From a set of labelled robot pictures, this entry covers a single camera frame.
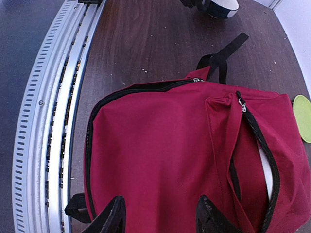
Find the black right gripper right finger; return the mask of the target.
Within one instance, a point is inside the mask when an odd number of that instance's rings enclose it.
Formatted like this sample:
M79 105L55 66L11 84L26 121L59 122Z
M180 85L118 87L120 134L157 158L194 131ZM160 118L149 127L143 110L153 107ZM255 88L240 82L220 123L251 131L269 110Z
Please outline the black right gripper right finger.
M233 224L219 211L219 209L206 196L199 198L196 208L197 233L239 233Z

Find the red backpack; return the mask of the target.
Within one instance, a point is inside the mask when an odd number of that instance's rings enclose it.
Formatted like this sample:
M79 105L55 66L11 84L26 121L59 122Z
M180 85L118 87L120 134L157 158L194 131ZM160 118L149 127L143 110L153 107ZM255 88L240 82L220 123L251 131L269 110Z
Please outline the red backpack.
M87 126L84 192L123 196L125 233L196 233L206 195L240 233L292 233L311 217L311 172L286 94L226 84L227 58L184 79L135 84L100 100Z

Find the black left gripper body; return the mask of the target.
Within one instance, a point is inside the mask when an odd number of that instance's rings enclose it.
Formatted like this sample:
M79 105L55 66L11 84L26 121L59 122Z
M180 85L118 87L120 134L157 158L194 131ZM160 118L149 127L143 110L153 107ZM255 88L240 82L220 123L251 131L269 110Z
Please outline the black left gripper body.
M188 8L196 7L199 11L207 11L210 0L180 0L181 3Z

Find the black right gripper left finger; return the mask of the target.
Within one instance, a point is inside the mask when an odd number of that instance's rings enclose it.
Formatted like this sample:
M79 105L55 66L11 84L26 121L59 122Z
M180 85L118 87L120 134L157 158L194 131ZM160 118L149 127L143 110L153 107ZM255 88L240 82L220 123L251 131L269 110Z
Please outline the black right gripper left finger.
M124 233L126 204L123 196L80 197L80 212L88 226L84 233Z

